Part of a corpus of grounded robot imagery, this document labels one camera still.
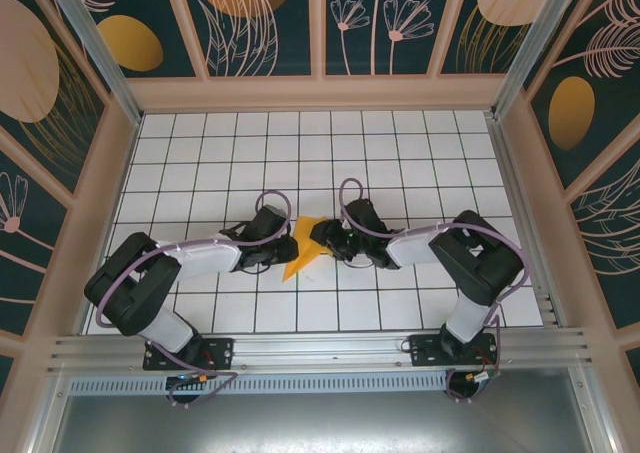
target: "orange object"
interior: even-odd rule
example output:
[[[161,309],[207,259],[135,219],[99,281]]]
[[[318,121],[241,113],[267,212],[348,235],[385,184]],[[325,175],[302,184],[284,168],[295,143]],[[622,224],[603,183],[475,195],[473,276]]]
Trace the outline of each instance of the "orange object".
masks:
[[[298,217],[296,229],[293,232],[293,237],[298,242],[298,258],[287,263],[284,269],[284,276],[282,277],[283,283],[311,263],[318,255],[325,253],[328,255],[331,254],[328,248],[319,245],[309,238],[313,227],[325,219],[326,218],[311,218],[310,216]]]

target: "tiled floor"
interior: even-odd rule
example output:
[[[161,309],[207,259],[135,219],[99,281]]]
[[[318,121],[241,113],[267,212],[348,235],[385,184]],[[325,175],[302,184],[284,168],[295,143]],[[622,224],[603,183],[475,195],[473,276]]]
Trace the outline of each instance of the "tiled floor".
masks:
[[[265,188],[286,193],[294,219],[333,216],[350,176],[390,227],[469,208],[518,242],[482,112],[170,114],[144,119],[108,254],[136,231],[180,241],[249,220]],[[439,264],[350,269],[325,256],[286,283],[283,269],[184,281],[166,305],[204,333],[369,331],[439,328],[457,298]],[[507,327],[542,325],[530,286],[501,314]],[[93,307],[85,328],[114,331],[97,327]]]

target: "decorative wallpaper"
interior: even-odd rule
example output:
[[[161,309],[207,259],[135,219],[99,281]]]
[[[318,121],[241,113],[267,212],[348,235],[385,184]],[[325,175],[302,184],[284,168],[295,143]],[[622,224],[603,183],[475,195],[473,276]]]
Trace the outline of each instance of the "decorative wallpaper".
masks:
[[[560,36],[560,33],[562,32],[562,29],[564,28],[564,25],[567,23],[567,20],[569,19],[569,17],[573,13],[573,10],[575,9],[575,7],[576,7],[576,5],[578,4],[579,1],[580,0],[569,0],[569,4],[568,4],[567,8],[565,9],[565,12],[562,15],[562,18],[558,22],[558,25],[556,26],[555,31],[553,32],[553,34],[551,35],[551,37],[547,41],[547,44],[545,45],[543,50],[540,52],[540,55],[538,56],[538,60],[533,65],[533,68],[531,68],[531,71],[529,72],[529,75],[524,80],[524,88],[525,88],[525,90],[529,89],[529,85],[531,85],[531,82],[533,81],[533,79],[538,74],[538,70],[540,69],[540,66],[542,66],[542,63],[546,59],[547,51],[549,51],[549,49],[551,48],[551,45],[553,45],[556,42],[556,40],[558,39],[558,36]]]
[[[66,212],[0,152],[0,330],[24,333]]]
[[[633,376],[635,376],[638,387],[640,388],[640,347],[629,349],[626,351],[626,354]]]
[[[9,356],[0,355],[0,398],[2,398],[2,391],[4,385],[9,379],[9,372],[11,371],[11,365],[13,364],[13,358]]]
[[[309,0],[187,0],[211,76],[310,75]]]
[[[82,3],[127,78],[194,76],[169,0]]]
[[[593,0],[532,99],[565,187],[640,113],[640,0]]]
[[[640,141],[571,205],[617,328],[640,321]]]
[[[0,129],[74,191],[104,105],[34,0],[0,18]]]
[[[424,74],[447,0],[327,0],[326,74]]]
[[[544,0],[464,0],[441,73],[506,73]]]
[[[56,11],[58,12],[58,16],[60,16],[62,18],[62,20],[64,21],[65,25],[67,26],[67,30],[69,30],[69,32],[71,33],[73,38],[76,40],[76,43],[78,44],[78,46],[80,46],[80,48],[82,48],[82,51],[84,52],[85,57],[87,58],[87,60],[89,60],[89,63],[91,63],[91,67],[93,68],[93,71],[95,71],[96,74],[98,75],[98,78],[100,78],[100,82],[102,83],[102,86],[104,86],[105,90],[107,90],[108,93],[111,93],[111,88],[109,87],[109,85],[105,81],[104,77],[102,76],[102,73],[100,73],[100,70],[98,69],[98,67],[96,66],[95,62],[93,61],[93,58],[91,58],[87,54],[87,52],[86,52],[86,50],[85,50],[85,48],[84,48],[84,46],[82,44],[82,41],[80,41],[80,38],[78,37],[78,35],[76,34],[75,30],[71,26],[71,23],[69,23],[69,21],[67,20],[67,17],[60,10],[60,6],[54,0],[51,0],[51,2],[54,4],[54,6],[56,8]]]

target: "purple cable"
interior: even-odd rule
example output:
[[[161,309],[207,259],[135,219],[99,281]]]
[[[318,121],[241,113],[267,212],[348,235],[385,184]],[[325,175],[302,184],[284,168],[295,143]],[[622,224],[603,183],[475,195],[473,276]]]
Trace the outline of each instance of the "purple cable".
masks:
[[[370,230],[370,229],[365,228],[364,226],[358,224],[353,219],[353,217],[349,214],[349,212],[347,211],[347,209],[346,209],[346,207],[344,205],[343,194],[344,194],[344,190],[345,190],[345,185],[347,183],[355,183],[356,185],[358,185],[358,189],[359,189],[358,199],[361,199],[362,195],[363,195],[364,187],[362,186],[362,183],[360,183],[360,181],[358,181],[356,178],[346,178],[342,182],[342,184],[340,185],[340,190],[338,191],[338,201],[340,203],[340,211],[342,212],[342,215],[345,217],[345,219],[349,222],[349,224],[353,228],[355,228],[356,230],[360,230],[363,233],[366,233],[367,235],[375,236],[375,237],[378,237],[378,238],[392,239],[392,238],[397,238],[398,236],[402,236],[403,234],[416,235],[416,234],[425,233],[425,232],[433,231],[433,230],[442,229],[443,231],[445,231],[448,228],[461,228],[461,229],[465,229],[465,230],[473,230],[473,231],[477,231],[479,233],[484,233],[487,236],[495,238],[496,240],[499,240],[502,243],[504,243],[505,245],[507,245],[509,248],[511,248],[511,250],[513,250],[513,252],[516,255],[518,255],[518,258],[522,262],[522,269],[523,269],[522,278],[515,285],[510,287],[507,291],[505,291],[504,293],[498,295],[498,297],[496,298],[496,301],[493,303],[491,308],[489,308],[489,311],[487,312],[487,315],[485,316],[485,319],[483,321],[485,326],[490,326],[492,324],[496,325],[496,348],[497,348],[496,366],[499,365],[500,364],[500,316],[499,315],[496,316],[496,318],[494,320],[491,320],[491,318],[493,317],[493,315],[494,315],[496,309],[498,308],[498,306],[500,306],[500,304],[504,301],[504,299],[507,298],[509,295],[511,295],[513,292],[517,291],[522,285],[525,284],[525,282],[529,278],[529,258],[526,255],[526,253],[524,251],[522,251],[522,249],[519,248],[518,245],[516,245],[515,243],[513,243],[511,240],[509,240],[508,238],[504,237],[500,233],[497,233],[497,232],[495,232],[493,230],[490,230],[488,228],[483,228],[482,226],[470,225],[470,224],[467,224],[467,223],[451,223],[451,222],[450,223],[441,223],[439,225],[425,226],[425,227],[422,227],[422,228],[416,228],[415,230],[411,230],[408,233],[405,233],[405,232],[400,232],[400,233],[378,233],[376,231]],[[453,391],[449,387],[449,384],[451,382],[451,378],[453,377],[453,374],[455,372],[456,372],[455,368],[452,368],[451,370],[447,371],[447,376],[446,376],[446,379],[445,379],[445,393],[447,394],[447,396],[449,398],[451,398],[454,401],[464,401],[464,400],[466,400],[467,403],[471,403],[471,398],[465,398],[464,396],[460,395],[459,393],[456,393],[455,391]],[[474,398],[477,398],[478,396],[480,396],[486,389],[487,389],[487,386],[485,385],[485,387],[482,390],[480,390],[479,392],[477,392],[474,395]]]
[[[291,208],[291,202],[289,201],[289,198],[287,198],[284,193],[282,193],[280,191],[276,191],[276,190],[266,190],[266,191],[263,191],[260,194],[260,196],[258,196],[258,199],[256,200],[256,205],[255,205],[256,213],[260,209],[260,201],[265,196],[271,195],[271,194],[278,195],[279,197],[284,199],[284,201],[285,201],[285,203],[287,205],[287,216],[286,216],[286,219],[285,219],[284,223],[282,224],[282,226],[280,227],[280,229],[277,232],[275,232],[273,235],[271,235],[271,236],[269,236],[267,238],[264,238],[263,240],[259,240],[259,241],[233,241],[233,240],[224,240],[224,239],[215,239],[215,238],[205,238],[205,239],[202,239],[202,240],[183,241],[181,243],[175,243],[175,244],[172,244],[172,245],[165,245],[165,246],[162,246],[160,248],[156,248],[155,250],[150,251],[149,253],[141,256],[136,261],[131,263],[131,265],[129,265],[120,274],[120,276],[118,278],[116,278],[116,281],[113,282],[113,284],[109,287],[109,289],[107,289],[106,293],[102,297],[102,300],[100,300],[100,303],[98,304],[98,309],[96,311],[96,323],[98,323],[98,325],[101,326],[102,328],[115,328],[114,325],[112,325],[110,323],[105,323],[104,321],[102,321],[102,313],[104,311],[104,307],[108,303],[108,301],[111,298],[111,296],[113,296],[113,294],[116,291],[116,289],[118,289],[118,287],[125,280],[125,278],[127,278],[133,271],[135,271],[135,269],[138,266],[143,264],[149,258],[153,258],[154,256],[159,255],[160,253],[167,252],[167,251],[173,251],[173,250],[178,250],[178,249],[182,249],[182,248],[189,248],[189,247],[193,247],[193,246],[204,246],[204,245],[260,246],[260,245],[264,245],[265,243],[268,243],[268,242],[278,238],[287,229],[287,227],[289,226],[289,223],[291,222],[291,210],[292,210],[292,208]],[[194,371],[196,373],[201,373],[203,375],[229,376],[228,380],[224,381],[222,384],[220,384],[218,387],[216,387],[211,393],[207,393],[206,395],[198,397],[196,400],[192,401],[191,403],[185,404],[184,408],[189,408],[189,405],[196,406],[198,404],[202,404],[205,401],[213,398],[216,395],[216,393],[218,393],[220,390],[225,388],[228,384],[230,384],[233,380],[235,380],[238,377],[238,373],[236,373],[235,371],[205,370],[203,368],[198,368],[197,366],[194,366],[194,365],[189,365],[188,363],[185,363],[182,360],[176,358],[172,353],[167,351],[161,345],[159,345],[159,344],[157,344],[157,343],[155,343],[153,341],[150,341],[148,338],[145,338],[145,340],[149,341],[152,346],[154,346],[158,351],[160,351],[160,353],[162,353],[164,356],[169,358],[175,364],[177,364],[177,365],[179,365],[179,366],[181,366],[181,367],[183,367],[183,368],[185,368],[187,370],[191,370],[191,371]],[[171,390],[169,390],[169,399],[171,400],[172,405],[174,407],[177,406],[178,403],[175,401],[175,399],[173,397],[173,393],[176,391],[177,388],[179,388],[180,386],[182,386],[182,385],[184,385],[186,383],[189,383],[189,381],[176,383],[171,388]]]
[[[375,237],[378,237],[378,238],[385,238],[385,239],[397,238],[398,236],[402,236],[403,234],[405,234],[404,231],[400,232],[400,233],[378,233],[376,231],[370,230],[370,229],[365,228],[364,226],[358,224],[353,219],[353,217],[349,214],[349,212],[347,211],[347,209],[346,209],[346,207],[344,205],[343,195],[344,195],[345,185],[347,183],[355,183],[356,185],[358,185],[358,189],[359,189],[358,199],[362,198],[362,193],[364,191],[364,187],[362,186],[362,183],[360,183],[360,181],[357,180],[356,178],[347,178],[342,182],[342,184],[340,185],[340,189],[338,191],[338,202],[340,203],[340,211],[342,212],[342,215],[345,217],[345,219],[349,222],[349,224],[353,228],[355,228],[356,230],[360,230],[363,233],[366,233],[367,235],[375,236]],[[487,316],[485,316],[484,323],[485,323],[485,326],[486,326],[486,325],[488,325],[487,321],[490,318],[493,317],[494,312],[496,311],[498,306],[500,306],[502,301],[504,301],[505,298],[507,298],[514,291],[518,290],[522,285],[524,285],[526,283],[527,279],[529,278],[529,258],[527,257],[525,252],[522,251],[518,247],[518,245],[516,245],[514,242],[512,242],[509,238],[505,238],[500,233],[497,233],[497,232],[495,232],[493,230],[490,230],[488,228],[483,228],[482,226],[477,226],[477,225],[470,225],[470,224],[467,224],[467,223],[453,223],[453,222],[451,222],[451,223],[441,223],[439,225],[433,225],[433,226],[424,226],[422,228],[416,228],[415,230],[411,230],[410,232],[408,232],[406,234],[407,235],[417,235],[417,234],[420,234],[420,233],[425,233],[425,232],[433,231],[433,230],[445,231],[445,230],[447,230],[449,228],[461,228],[461,229],[464,229],[464,230],[473,230],[473,231],[477,231],[479,233],[484,233],[485,235],[490,236],[492,238],[495,238],[496,240],[501,241],[502,243],[507,245],[509,248],[511,248],[511,250],[513,250],[513,252],[516,255],[518,255],[518,258],[522,262],[522,267],[523,267],[522,278],[520,279],[520,281],[518,281],[515,285],[513,285],[507,291],[505,291],[501,295],[498,295],[498,297],[496,298],[496,301],[493,303],[493,305],[491,306],[491,308],[487,312]]]
[[[111,298],[113,293],[118,289],[118,287],[125,280],[125,278],[127,278],[133,271],[135,271],[135,269],[138,266],[143,264],[149,258],[153,258],[154,256],[159,255],[160,253],[165,253],[167,251],[180,250],[180,249],[189,248],[192,246],[206,246],[206,245],[260,246],[278,238],[287,229],[287,227],[289,226],[289,223],[291,222],[291,202],[289,201],[289,198],[287,198],[284,195],[284,193],[280,191],[276,191],[276,190],[263,191],[260,194],[260,196],[258,196],[258,199],[256,200],[256,206],[255,206],[256,212],[258,212],[258,210],[260,209],[260,200],[262,200],[267,195],[278,195],[279,197],[284,199],[287,205],[287,217],[285,219],[285,222],[282,224],[280,229],[276,231],[273,235],[268,236],[267,238],[264,238],[259,241],[233,241],[233,240],[224,240],[224,239],[217,239],[217,238],[204,238],[201,240],[183,241],[181,243],[174,243],[171,245],[165,245],[165,246],[161,246],[160,248],[156,248],[155,250],[150,251],[149,253],[141,256],[136,261],[131,263],[131,265],[129,265],[120,274],[120,276],[116,278],[116,281],[114,281],[113,284],[109,287],[107,292],[102,297],[102,300],[100,300],[100,303],[98,304],[98,310],[96,311],[96,323],[98,323],[98,325],[101,326],[102,328],[115,328],[115,326],[113,326],[112,324],[105,323],[104,321],[102,321],[102,312],[104,311],[104,307],[109,302],[109,299]]]
[[[494,318],[494,320],[491,322],[491,325],[496,326],[496,363],[495,363],[495,367],[496,369],[498,368],[498,366],[500,365],[500,315],[496,315],[496,317]],[[466,401],[467,404],[472,403],[473,400],[477,400],[480,396],[482,396],[484,394],[485,391],[487,391],[487,388],[489,387],[489,383],[490,380],[487,380],[487,384],[478,392],[476,392],[475,395],[472,395],[471,397],[467,398],[462,396],[461,394],[453,391],[451,389],[451,378],[453,377],[453,374],[456,372],[455,368],[452,368],[450,370],[447,371],[447,376],[445,379],[445,393],[447,394],[447,396],[449,398],[451,398],[452,400],[459,402],[459,401]]]
[[[194,406],[198,406],[201,405],[202,403],[209,401],[211,398],[213,398],[220,390],[222,390],[223,388],[225,388],[228,384],[230,384],[232,381],[234,381],[237,377],[238,377],[238,373],[236,373],[235,371],[217,371],[217,370],[205,370],[204,368],[198,368],[197,366],[193,366],[190,365],[188,363],[185,363],[184,361],[176,358],[172,353],[170,353],[169,351],[167,351],[165,348],[163,348],[162,346],[160,346],[159,344],[149,340],[148,338],[145,338],[145,340],[149,341],[149,343],[154,346],[160,353],[162,353],[164,356],[166,356],[167,358],[169,358],[171,361],[173,361],[176,365],[179,365],[187,370],[191,370],[191,371],[195,371],[196,373],[200,373],[203,375],[216,375],[216,376],[228,376],[229,379],[223,381],[220,385],[218,385],[212,392],[207,393],[206,395],[200,395],[198,398],[196,398],[195,400],[193,400],[190,403],[184,403],[183,407],[185,409],[188,409],[190,407],[194,407]],[[185,381],[180,381],[178,383],[176,383],[175,385],[173,385],[171,387],[171,389],[169,390],[169,401],[171,401],[171,405],[173,407],[178,406],[180,403],[178,403],[173,394],[175,393],[175,391],[180,388],[183,385],[189,384],[190,380],[185,380]]]

